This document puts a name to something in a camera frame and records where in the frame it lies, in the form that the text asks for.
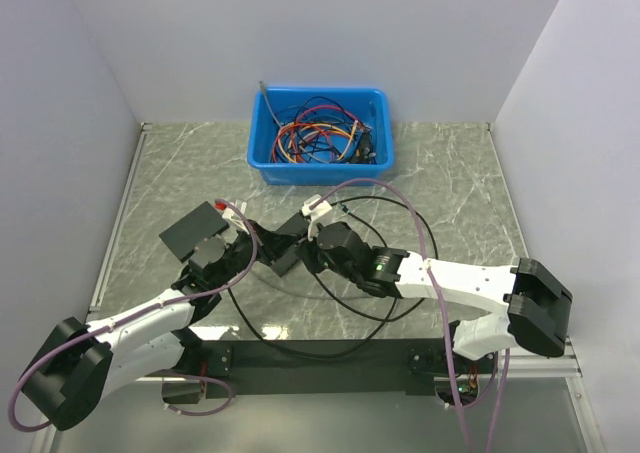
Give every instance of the yellow wire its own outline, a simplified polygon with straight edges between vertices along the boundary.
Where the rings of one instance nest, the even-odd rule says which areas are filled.
[[[278,130],[278,147],[280,148],[280,152],[287,158],[287,160],[289,160],[290,163],[298,163],[296,161],[296,159],[295,158],[291,158],[291,156],[289,156],[289,153],[287,151],[285,151],[285,149],[282,147],[282,137],[280,136],[280,132],[284,128],[287,128],[290,125],[291,125],[291,123],[283,125],[280,128],[280,130]],[[338,160],[340,160],[344,156],[345,152],[349,149],[349,146],[351,145],[351,142],[353,141],[353,135],[355,134],[355,129],[356,129],[356,126],[357,126],[357,122],[354,122],[354,127],[351,129],[351,135],[349,135],[349,133],[344,131],[342,128],[338,128],[337,126],[330,125],[328,123],[312,123],[312,124],[309,124],[309,125],[305,125],[304,127],[302,127],[300,129],[300,131],[305,131],[305,130],[308,130],[309,128],[316,128],[318,126],[328,127],[332,131],[337,132],[338,135],[343,136],[345,138],[349,138],[349,142],[347,143],[347,148],[342,152],[342,155],[340,155],[340,158],[338,158]],[[313,132],[309,133],[308,135],[306,135],[305,137],[303,137],[303,140],[306,140],[307,138],[309,138],[310,136],[312,136],[314,134],[320,134],[320,133],[313,131]],[[293,140],[291,138],[289,138],[289,146],[291,146],[292,141]],[[321,163],[327,163],[326,161],[323,161],[323,160],[320,160],[320,159],[316,158],[311,153],[306,153],[306,154],[309,155],[311,158],[313,158],[316,161],[320,161]]]
[[[349,142],[347,143],[347,146],[344,150],[342,150],[342,154],[338,157],[338,159],[336,161],[340,161],[342,158],[344,158],[344,155],[347,153],[347,151],[349,151],[349,147],[351,146],[351,142],[353,141],[353,137],[356,134],[356,128],[358,127],[358,121],[354,121],[353,122],[353,127],[351,128],[351,136],[349,137]]]

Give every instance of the wire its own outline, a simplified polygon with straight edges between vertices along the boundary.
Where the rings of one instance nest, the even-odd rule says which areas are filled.
[[[380,241],[382,241],[382,243],[386,246],[387,242],[382,237],[380,232],[378,232],[378,230],[376,230],[373,226],[371,226],[368,222],[364,221],[362,218],[356,217],[356,219],[358,221],[362,222],[362,224],[364,224],[367,228],[370,228],[376,235],[378,235],[378,238],[380,238]],[[320,281],[320,279],[315,274],[313,274],[313,276],[320,283],[320,285],[325,289],[325,291],[327,291],[329,293],[331,298],[333,298],[334,300],[337,299],[337,297],[334,296],[333,293],[330,293],[329,290],[327,290],[327,288],[324,286],[324,283],[322,283]],[[340,358],[340,357],[346,356],[346,355],[348,355],[350,353],[353,353],[354,351],[358,350],[359,348],[364,346],[369,340],[371,340],[378,333],[378,331],[380,331],[382,329],[382,327],[389,322],[389,318],[391,317],[393,311],[395,310],[395,308],[396,308],[396,306],[398,304],[398,299],[394,298],[393,299],[393,303],[391,304],[391,308],[389,308],[389,312],[387,313],[387,316],[385,318],[380,319],[380,324],[373,330],[373,332],[370,333],[369,336],[367,336],[365,339],[363,339],[360,343],[358,343],[354,347],[349,348],[347,350],[344,350],[344,351],[342,351],[340,353],[335,353],[335,354],[331,354],[331,355],[320,355],[320,354],[315,354],[315,353],[307,353],[307,352],[304,352],[304,351],[294,350],[292,348],[287,348],[285,346],[278,345],[277,343],[274,343],[274,342],[271,342],[269,340],[266,340],[265,338],[262,337],[262,335],[258,332],[258,330],[255,329],[255,327],[251,324],[251,322],[249,321],[247,316],[244,314],[244,312],[242,311],[242,308],[240,307],[240,305],[238,304],[238,302],[237,302],[237,300],[235,298],[235,295],[231,291],[231,288],[229,288],[229,296],[231,297],[231,301],[233,302],[234,306],[236,307],[236,310],[238,310],[238,313],[242,317],[242,320],[245,322],[245,324],[247,325],[247,327],[249,328],[251,333],[253,333],[253,335],[257,339],[259,339],[263,343],[265,343],[265,344],[267,344],[267,345],[269,345],[269,346],[271,346],[273,348],[276,348],[276,349],[278,349],[278,350],[280,350],[280,351],[282,351],[284,353],[288,353],[288,354],[292,354],[292,355],[296,355],[296,356],[301,356],[301,357],[304,357],[304,358],[314,358],[314,359],[335,359],[335,358]]]
[[[265,345],[270,346],[271,348],[275,348],[276,350],[280,350],[283,353],[287,353],[287,354],[290,354],[290,355],[299,356],[299,357],[303,357],[303,358],[307,358],[307,359],[328,360],[328,359],[342,358],[344,356],[350,355],[351,353],[354,353],[355,351],[357,351],[360,348],[362,348],[363,346],[365,346],[374,336],[376,336],[378,334],[378,332],[382,329],[382,327],[384,325],[386,325],[386,323],[387,323],[386,321],[381,322],[369,334],[369,336],[364,338],[361,342],[359,342],[355,346],[352,346],[351,348],[348,348],[348,349],[343,350],[341,352],[333,353],[333,354],[309,353],[309,352],[305,352],[305,351],[294,350],[292,348],[287,348],[286,346],[279,345],[277,342],[270,341],[270,340],[267,340],[267,339],[263,338],[263,336],[258,332],[258,330],[256,330],[256,328],[251,324],[251,322],[249,321],[249,318],[247,318],[247,316],[244,314],[244,311],[242,311],[242,308],[238,304],[238,301],[236,300],[235,295],[231,291],[231,288],[229,288],[229,297],[231,298],[231,301],[233,302],[233,305],[236,307],[236,310],[238,310],[238,313],[242,317],[242,321],[244,321],[245,325],[247,325],[247,328],[249,328],[251,333],[253,333],[253,336],[255,336],[258,340],[260,340]],[[391,314],[393,313],[393,310],[394,310],[394,308],[396,306],[397,301],[398,300],[396,300],[396,299],[393,300],[393,304],[391,305],[391,308],[389,308],[389,313],[387,313],[387,318],[389,318],[391,316]]]
[[[278,121],[278,117],[273,112],[273,108],[271,108],[271,103],[269,102],[269,96],[267,95],[267,85],[265,85],[264,81],[262,80],[259,81],[259,84],[260,84],[260,91],[262,92],[262,96],[264,96],[264,101],[267,104],[267,108],[269,108],[269,113],[271,113],[271,117],[273,118],[273,121],[275,121],[278,126],[282,126],[282,123]]]
[[[251,270],[251,274],[255,276],[258,280],[263,282],[265,285],[268,285],[271,288],[278,290],[280,293],[284,293],[285,295],[297,296],[298,298],[305,298],[308,300],[331,300],[331,298],[327,298],[325,295],[314,295],[314,294],[305,295],[304,293],[298,293],[297,291],[287,290],[282,286],[277,285],[276,283],[266,279],[262,275],[256,273],[254,270]],[[371,296],[369,295],[343,296],[342,299],[343,300],[363,300],[363,299],[371,299]]]
[[[373,225],[371,225],[369,222],[364,221],[362,218],[360,218],[358,215],[356,215],[355,213],[349,211],[349,210],[343,210],[348,216],[350,216],[351,218],[353,218],[354,220],[356,220],[359,223],[362,223],[364,226],[366,226],[367,228],[369,228],[371,231],[373,231],[373,233],[378,237],[378,239],[382,242],[382,244],[387,247],[389,245],[387,245],[387,242],[384,241],[384,238],[382,237],[382,235],[380,234],[380,232],[378,230],[376,230],[374,228]]]
[[[233,391],[233,388],[231,387],[231,385],[229,385],[229,383],[226,383],[222,380],[218,380],[217,378],[209,378],[208,376],[185,375],[182,373],[174,373],[173,371],[169,371],[169,370],[162,370],[159,373],[162,374],[163,376],[174,376],[176,378],[184,378],[185,380],[196,380],[201,383],[212,383],[214,385],[222,386],[225,390],[227,390],[227,399],[225,400],[225,402],[222,405],[218,406],[217,408],[214,408],[213,410],[209,410],[209,411],[187,411],[187,410],[182,410],[174,405],[165,404],[165,407],[167,409],[171,411],[175,411],[179,415],[183,415],[183,416],[215,415],[216,413],[220,413],[227,406],[229,406],[231,401],[236,397],[236,394]]]
[[[336,101],[314,96],[302,106],[297,107],[298,110],[291,120],[281,121],[268,103],[266,87],[263,83],[261,83],[261,90],[271,116],[279,127],[271,150],[272,163],[351,163],[353,158],[357,159],[356,163],[371,163],[375,157],[375,152],[371,150],[371,140],[368,142],[366,152],[360,151],[362,138],[371,137],[371,128],[364,125],[353,113],[346,111]],[[308,107],[307,105],[314,100],[323,100],[329,104]],[[294,108],[296,107],[285,108],[280,113]],[[325,114],[327,110],[341,112],[342,118]],[[346,138],[344,148],[334,145],[331,141],[332,137]],[[325,153],[327,158],[317,156],[318,153]]]
[[[379,200],[379,201],[388,201],[389,203],[393,203],[395,205],[401,206],[402,208],[408,210],[407,205],[405,205],[404,203],[394,200],[393,198],[387,198],[386,196],[380,196],[380,195],[359,195],[359,196],[352,196],[350,198],[345,198],[344,200],[339,200],[339,201],[334,201],[333,203],[331,203],[331,206],[335,206],[335,205],[340,205],[342,203],[349,203],[351,201],[356,201],[356,200]],[[431,230],[431,227],[429,226],[429,223],[427,223],[427,220],[424,219],[424,216],[422,216],[420,213],[418,213],[416,211],[416,215],[418,216],[418,218],[420,218],[420,221],[422,221],[422,224],[424,225],[424,227],[427,229],[427,232],[429,233],[429,237],[431,239],[431,244],[433,245],[433,257],[437,260],[440,258],[440,254],[438,253],[438,246],[436,245],[436,239],[433,235],[433,231]]]
[[[251,250],[251,259],[249,260],[249,263],[247,264],[247,267],[242,270],[233,280],[231,280],[229,283],[222,285],[219,288],[215,288],[213,290],[210,291],[204,291],[202,293],[196,293],[193,295],[185,295],[185,296],[181,296],[181,297],[177,297],[177,298],[172,298],[171,300],[167,300],[164,303],[153,303],[151,305],[148,305],[140,310],[134,311],[133,313],[115,321],[113,324],[111,325],[105,325],[101,328],[97,328],[93,331],[89,331],[87,333],[84,333],[83,335],[80,335],[72,340],[69,340],[65,343],[63,343],[62,345],[58,346],[57,348],[54,348],[53,350],[51,350],[50,352],[46,353],[45,355],[42,356],[42,358],[40,358],[39,360],[36,360],[28,369],[27,371],[25,371],[22,376],[20,377],[20,379],[18,380],[18,383],[16,384],[15,389],[13,390],[13,392],[11,393],[11,396],[9,398],[9,404],[7,407],[7,414],[9,416],[9,423],[11,424],[11,426],[13,428],[15,428],[18,431],[23,431],[25,433],[33,433],[35,431],[38,430],[42,430],[43,428],[48,427],[51,424],[51,421],[45,421],[44,423],[41,423],[39,425],[35,425],[35,426],[27,426],[27,425],[23,425],[22,423],[20,423],[20,421],[18,420],[18,418],[16,417],[16,403],[18,401],[18,396],[20,395],[20,392],[22,391],[22,388],[24,388],[24,385],[27,383],[27,381],[29,381],[29,379],[35,374],[36,371],[38,371],[43,365],[45,365],[46,363],[48,363],[49,361],[51,361],[53,358],[55,358],[56,356],[58,356],[60,353],[68,350],[69,348],[72,348],[73,346],[82,343],[83,341],[86,341],[88,339],[91,338],[95,338],[96,336],[100,336],[103,333],[106,333],[107,331],[112,331],[114,328],[119,328],[123,325],[129,324],[132,321],[137,320],[138,318],[141,318],[142,316],[146,315],[147,313],[150,313],[152,311],[158,310],[158,309],[162,309],[165,306],[170,306],[170,305],[174,305],[176,303],[181,303],[183,301],[192,301],[194,299],[197,298],[204,298],[206,296],[213,296],[213,295],[217,295],[218,293],[220,293],[223,290],[226,290],[227,288],[236,285],[240,280],[242,280],[251,270],[251,267],[253,266],[253,264],[256,261],[256,257],[258,255],[258,237],[256,235],[255,230],[253,229],[253,227],[251,226],[251,223],[249,222],[249,220],[244,216],[244,214],[232,203],[229,203],[226,200],[222,200],[222,199],[216,199],[215,200],[216,203],[222,203],[224,205],[227,206],[227,208],[230,208],[235,214],[238,215],[238,217],[242,220],[242,222],[244,223],[247,231],[249,232],[249,236],[251,237],[251,246],[252,246],[252,250]]]
[[[344,181],[340,183],[338,186],[334,186],[329,190],[328,193],[324,194],[320,199],[318,199],[313,205],[311,205],[311,209],[316,208],[320,203],[325,201],[327,198],[335,194],[337,191],[342,188],[352,185],[354,183],[374,183],[376,185],[380,185],[387,190],[391,191],[395,194],[407,207],[411,217],[413,218],[413,222],[416,226],[416,232],[418,234],[418,241],[420,243],[420,254],[422,258],[427,260],[427,245],[424,238],[424,232],[420,226],[420,220],[418,215],[416,214],[416,210],[413,208],[409,200],[394,186],[389,183],[385,183],[384,181],[377,180],[375,178],[353,178],[351,180]],[[447,303],[444,299],[444,294],[442,293],[442,288],[440,284],[436,280],[433,272],[431,271],[431,266],[427,264],[426,266],[427,275],[431,279],[431,284],[433,285],[433,289],[438,297],[438,303],[440,304],[440,313],[442,314],[442,331],[444,333],[444,347],[445,347],[445,356],[447,358],[447,371],[449,373],[449,384],[451,386],[451,391],[453,394],[453,402],[456,407],[456,414],[458,416],[458,422],[460,423],[460,429],[462,430],[462,436],[464,437],[464,442],[467,445],[467,448],[471,451],[473,449],[473,444],[471,441],[471,432],[467,426],[467,422],[464,417],[464,409],[462,408],[462,402],[460,401],[460,392],[458,391],[457,381],[456,381],[456,370],[453,362],[453,347],[451,341],[451,332],[449,331],[449,314],[447,311]]]
[[[378,237],[378,239],[382,242],[382,244],[384,246],[387,246],[387,242],[385,241],[385,239],[382,237],[382,235],[380,234],[380,232],[378,230],[376,230],[373,225],[371,225],[370,223],[366,222],[365,220],[363,220],[362,218],[360,218],[358,215],[356,215],[355,213],[352,213],[351,211],[349,211],[348,209],[344,210],[344,212],[350,216],[351,218],[353,218],[354,220],[362,223],[364,226],[366,226],[367,228],[369,228],[371,231],[373,231],[373,233]],[[270,286],[271,288],[274,288],[276,290],[278,290],[281,293],[284,293],[285,295],[291,295],[291,296],[296,296],[298,298],[305,298],[305,299],[311,299],[311,300],[332,300],[333,298],[329,297],[327,298],[325,295],[314,295],[314,294],[308,294],[305,295],[304,293],[298,293],[296,291],[291,291],[291,290],[287,290],[283,287],[281,287],[280,285],[277,285],[269,280],[267,280],[266,278],[264,278],[263,276],[261,276],[260,274],[256,273],[254,270],[251,270],[251,274],[253,276],[255,276],[258,280],[262,281],[264,284]],[[343,296],[341,297],[342,300],[361,300],[361,299],[371,299],[370,295],[360,295],[360,296]]]
[[[504,351],[504,366],[502,367],[502,375],[500,375],[500,386],[498,387],[498,396],[496,397],[496,404],[493,407],[493,415],[491,416],[491,424],[489,425],[489,434],[487,435],[487,444],[484,447],[485,453],[489,453],[491,451],[491,444],[493,443],[493,436],[496,431],[496,423],[498,421],[498,415],[500,414],[500,406],[502,404],[502,393],[504,393],[504,385],[507,382],[507,371],[509,370],[510,358],[511,358],[511,350],[507,348]]]
[[[493,353],[493,370],[491,370],[491,378],[487,383],[487,386],[484,387],[480,395],[472,402],[467,405],[464,405],[463,408],[465,410],[469,408],[473,408],[478,405],[484,398],[487,397],[487,394],[491,390],[491,386],[493,385],[494,380],[496,379],[496,373],[498,372],[498,352]]]
[[[384,196],[378,196],[378,195],[362,195],[362,196],[354,196],[351,198],[346,198],[344,200],[340,200],[337,202],[333,202],[331,203],[331,206],[335,206],[336,204],[340,205],[340,208],[342,209],[342,211],[344,211],[347,215],[353,217],[354,219],[356,219],[357,221],[361,222],[362,224],[364,224],[365,226],[367,226],[368,228],[370,228],[371,230],[373,230],[373,232],[378,236],[378,238],[380,238],[382,240],[382,244],[386,247],[387,244],[384,241],[384,239],[382,238],[382,236],[380,235],[380,233],[378,232],[378,230],[376,230],[372,225],[370,225],[369,223],[367,223],[366,221],[364,221],[362,218],[360,218],[359,216],[355,215],[351,210],[349,210],[349,208],[347,208],[344,203],[348,203],[350,201],[354,201],[354,200],[361,200],[361,199],[375,199],[375,200],[383,200],[383,201],[389,201],[391,203],[394,203],[396,205],[402,206],[403,208],[407,209],[407,206],[400,203],[399,201],[393,200],[391,198],[386,198]],[[429,237],[431,238],[431,243],[433,244],[433,250],[434,250],[434,257],[437,260],[439,257],[438,254],[438,246],[436,244],[436,239],[433,235],[433,231],[431,231],[431,227],[429,226],[429,223],[427,223],[427,220],[424,219],[424,217],[416,212],[416,214],[418,215],[418,217],[420,218],[420,220],[422,221],[422,224],[427,228],[427,231],[429,232]],[[344,303],[343,301],[341,301],[340,298],[337,297],[337,295],[335,295],[334,293],[332,293],[327,286],[322,282],[322,280],[320,280],[320,278],[316,275],[313,275],[313,277],[315,278],[315,280],[318,282],[318,284],[322,287],[322,289],[331,297],[331,299],[333,299],[334,301],[336,301],[338,304],[340,304],[342,307],[346,308],[347,310],[351,311],[352,313],[355,313],[358,316],[361,316],[363,318],[367,318],[369,320],[373,320],[373,321],[382,321],[382,318],[378,318],[375,316],[371,316],[368,315],[366,313],[363,313],[360,310],[356,310],[355,308],[353,308],[352,306]],[[388,320],[389,323],[392,323],[394,321],[398,321],[402,318],[404,318],[405,316],[407,316],[408,314],[410,314],[411,312],[413,312],[416,308],[418,308],[422,303],[424,302],[424,298],[419,299],[414,305],[412,305],[411,307],[409,307],[407,309],[407,311],[405,311],[404,313],[401,313],[400,315],[396,316],[395,318],[391,318],[390,320]]]

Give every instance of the black bracket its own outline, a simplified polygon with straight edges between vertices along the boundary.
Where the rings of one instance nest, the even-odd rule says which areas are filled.
[[[58,323],[29,367],[44,355],[87,332],[75,318]],[[90,338],[60,353],[36,371],[22,388],[60,431],[84,420],[102,396],[113,353],[108,343]]]
[[[540,262],[522,258],[509,303],[509,333],[537,355],[564,355],[573,295]]]

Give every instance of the white cable clip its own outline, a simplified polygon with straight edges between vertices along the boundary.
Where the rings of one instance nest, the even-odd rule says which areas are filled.
[[[240,210],[240,213],[244,215],[244,212],[247,209],[247,202],[243,200],[235,200],[233,202],[233,206],[238,208]],[[238,215],[236,215],[236,213],[231,208],[224,209],[224,211],[222,212],[222,218],[226,220],[227,223],[229,223],[230,226],[233,226],[236,230],[240,230],[240,231],[244,231],[245,233],[248,233],[247,227],[244,225],[242,220],[238,218]]]
[[[313,237],[318,233],[318,222],[331,212],[331,205],[327,200],[324,200],[313,210],[311,206],[320,199],[320,195],[313,195],[306,200],[300,209],[302,216],[309,220],[309,229],[307,230],[307,239],[311,241]]]

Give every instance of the black cable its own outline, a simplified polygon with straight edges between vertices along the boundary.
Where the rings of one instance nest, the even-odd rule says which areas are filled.
[[[424,301],[424,298],[418,300],[415,304],[413,304],[411,306],[411,308],[409,308],[407,311],[405,311],[404,313],[400,313],[398,316],[394,317],[394,318],[379,318],[377,316],[371,316],[368,315],[366,313],[363,313],[360,310],[356,310],[354,307],[352,307],[351,305],[345,303],[344,301],[342,301],[338,296],[336,296],[329,288],[327,288],[327,285],[324,284],[324,282],[320,279],[320,277],[314,273],[312,273],[313,277],[315,278],[315,280],[318,282],[318,284],[322,287],[322,289],[327,293],[327,295],[329,295],[336,303],[338,303],[340,306],[346,308],[347,310],[349,310],[352,313],[355,313],[358,316],[362,316],[363,318],[366,318],[368,320],[373,320],[373,321],[384,321],[385,323],[393,323],[394,321],[398,321],[401,320],[402,318],[404,318],[405,316],[407,316],[409,313],[411,313],[412,311],[414,311],[418,306],[420,306],[422,304],[422,302]]]
[[[345,213],[350,214],[351,216],[354,216],[353,213],[351,213],[350,210],[346,206],[343,206],[343,204],[344,203],[348,203],[350,201],[355,201],[355,200],[382,200],[382,201],[388,201],[390,203],[395,203],[396,205],[402,206],[404,209],[408,209],[407,206],[404,203],[400,203],[399,201],[393,200],[391,198],[386,198],[384,196],[378,196],[378,195],[353,196],[351,198],[345,198],[344,200],[334,201],[333,203],[331,203],[331,206],[335,206],[335,205],[339,204],[341,209]],[[420,220],[422,221],[422,224],[425,226],[425,228],[429,232],[429,238],[431,238],[431,243],[433,244],[433,251],[434,251],[433,256],[437,260],[440,257],[440,255],[438,254],[438,245],[436,244],[436,239],[435,239],[435,237],[433,235],[433,231],[431,231],[431,227],[429,226],[429,223],[427,223],[427,220],[425,220],[424,217],[420,213],[418,213],[416,211],[416,215],[418,216],[418,218],[420,218]],[[378,238],[382,238],[380,233],[378,233],[377,230],[375,230],[373,228],[373,226],[371,226],[369,223],[364,221],[362,218],[357,218],[357,220],[360,221],[362,224],[364,224],[364,225],[368,226],[369,228],[371,228],[378,235]],[[424,298],[421,298],[416,303],[414,303],[411,307],[409,307],[405,312],[400,313],[398,316],[396,316],[394,318],[390,318],[390,319],[387,316],[387,319],[385,320],[385,319],[379,318],[377,316],[368,315],[366,313],[363,313],[360,310],[357,310],[357,309],[353,308],[352,306],[348,305],[347,303],[342,301],[340,298],[338,298],[334,293],[332,293],[331,290],[329,290],[329,288],[327,288],[327,286],[323,283],[323,281],[317,275],[314,274],[313,277],[318,282],[318,284],[322,287],[322,289],[333,300],[335,300],[340,306],[342,306],[343,308],[346,308],[347,310],[351,311],[352,313],[355,313],[358,316],[361,316],[363,318],[367,318],[367,319],[373,320],[373,321],[384,321],[385,323],[393,323],[394,321],[398,321],[398,320],[404,318],[405,316],[407,316],[409,313],[413,312],[416,308],[418,308],[424,302]]]
[[[378,332],[382,329],[382,327],[384,325],[387,324],[387,319],[391,316],[391,314],[393,313],[393,310],[396,306],[397,303],[397,299],[394,298],[393,300],[393,304],[391,305],[391,308],[389,309],[389,313],[387,313],[387,319],[383,320],[382,322],[380,322],[380,324],[369,334],[369,336],[367,336],[366,338],[364,338],[360,343],[358,343],[357,345],[352,346],[351,348],[347,348],[344,351],[340,351],[338,353],[333,353],[333,354],[320,354],[320,353],[308,353],[305,351],[298,351],[298,350],[294,350],[292,348],[287,348],[286,346],[282,346],[279,345],[277,342],[274,341],[270,341],[265,339],[259,332],[258,330],[255,329],[255,327],[251,324],[251,322],[249,321],[249,318],[247,318],[247,316],[244,314],[244,312],[242,311],[242,308],[240,308],[240,305],[238,304],[238,301],[236,300],[236,297],[234,296],[233,292],[231,291],[231,288],[228,289],[229,291],[229,297],[231,298],[231,301],[233,302],[233,305],[236,307],[236,310],[238,310],[238,313],[240,314],[240,316],[242,317],[242,320],[244,321],[244,323],[247,325],[247,328],[249,328],[249,330],[251,331],[251,333],[253,333],[253,335],[260,340],[262,343],[264,343],[265,345],[270,346],[271,348],[275,348],[276,350],[282,351],[283,353],[288,353],[290,355],[295,355],[295,356],[299,356],[299,357],[303,357],[303,358],[308,358],[308,359],[316,359],[316,360],[330,360],[330,359],[336,359],[336,358],[341,358],[343,356],[347,356],[350,355],[351,353],[359,350],[360,348],[362,348],[364,345],[366,345],[374,336],[376,336],[378,334]]]
[[[343,209],[343,211],[349,215],[351,218],[353,218],[356,221],[359,221],[360,223],[362,223],[364,226],[366,226],[367,228],[369,228],[371,231],[373,231],[376,236],[378,237],[378,239],[382,242],[382,244],[387,247],[389,245],[387,245],[387,242],[384,241],[384,238],[382,237],[382,235],[380,234],[380,232],[378,230],[376,230],[373,225],[371,225],[370,223],[367,223],[366,221],[364,221],[362,218],[360,218],[358,215],[356,215],[355,213],[349,211],[348,209]]]
[[[345,198],[344,200],[334,201],[333,203],[331,203],[331,206],[339,205],[341,203],[349,203],[350,201],[356,201],[356,200],[388,201],[389,203],[394,203],[394,204],[396,204],[398,206],[401,206],[405,210],[408,209],[407,206],[404,203],[401,203],[401,202],[399,202],[397,200],[394,200],[392,198],[387,198],[386,196],[379,196],[379,195],[352,196],[351,198]],[[438,245],[436,245],[436,239],[433,236],[433,231],[431,231],[431,227],[429,226],[429,223],[427,223],[427,220],[424,219],[424,216],[422,216],[417,211],[416,211],[416,215],[418,215],[418,218],[420,218],[420,221],[422,221],[422,224],[425,226],[425,228],[427,229],[427,232],[429,233],[429,238],[431,239],[431,244],[433,245],[433,257],[436,260],[438,260],[440,258],[440,255],[438,253]]]

